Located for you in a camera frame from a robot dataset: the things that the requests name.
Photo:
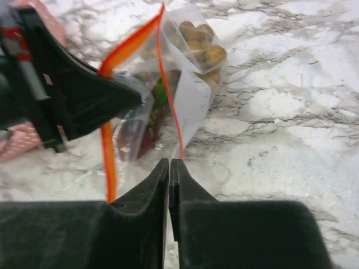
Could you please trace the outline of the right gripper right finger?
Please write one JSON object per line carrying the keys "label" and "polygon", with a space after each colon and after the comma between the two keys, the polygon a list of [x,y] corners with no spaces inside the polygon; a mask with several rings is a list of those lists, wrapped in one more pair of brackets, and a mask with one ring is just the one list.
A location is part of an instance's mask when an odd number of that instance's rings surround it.
{"label": "right gripper right finger", "polygon": [[221,202],[170,165],[169,212],[180,268],[332,268],[313,214],[297,201]]}

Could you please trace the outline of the dark red fake fruit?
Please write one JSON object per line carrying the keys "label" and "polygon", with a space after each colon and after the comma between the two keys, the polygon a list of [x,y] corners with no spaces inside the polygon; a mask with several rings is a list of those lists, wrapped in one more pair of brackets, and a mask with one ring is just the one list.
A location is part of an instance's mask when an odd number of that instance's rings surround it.
{"label": "dark red fake fruit", "polygon": [[153,143],[149,125],[140,119],[129,119],[120,124],[115,138],[118,157],[122,162],[141,158]]}

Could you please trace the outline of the clear orange zip bag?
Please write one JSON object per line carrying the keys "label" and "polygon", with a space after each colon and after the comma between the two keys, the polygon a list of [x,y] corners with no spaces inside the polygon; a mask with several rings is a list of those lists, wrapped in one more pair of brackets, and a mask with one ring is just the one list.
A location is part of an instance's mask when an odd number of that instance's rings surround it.
{"label": "clear orange zip bag", "polygon": [[122,41],[99,68],[135,83],[140,102],[101,126],[107,201],[140,158],[182,159],[223,82],[227,52],[198,6],[158,14]]}

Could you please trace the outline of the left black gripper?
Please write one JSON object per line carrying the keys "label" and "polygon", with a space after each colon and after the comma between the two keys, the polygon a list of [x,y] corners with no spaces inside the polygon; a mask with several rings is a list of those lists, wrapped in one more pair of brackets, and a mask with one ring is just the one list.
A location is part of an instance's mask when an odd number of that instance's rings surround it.
{"label": "left black gripper", "polygon": [[[20,28],[25,23],[25,34]],[[44,88],[37,72],[49,75]],[[58,129],[68,140],[88,135],[121,111],[141,103],[127,79],[102,78],[95,68],[70,54],[30,9],[1,9],[1,129],[45,122],[40,99],[49,103]]]}

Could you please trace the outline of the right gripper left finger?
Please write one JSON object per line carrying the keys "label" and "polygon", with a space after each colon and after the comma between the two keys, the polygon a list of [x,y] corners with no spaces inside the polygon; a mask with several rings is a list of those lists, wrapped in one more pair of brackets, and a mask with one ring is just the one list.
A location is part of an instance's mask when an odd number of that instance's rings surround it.
{"label": "right gripper left finger", "polygon": [[2,268],[163,268],[169,161],[105,201],[1,203]]}

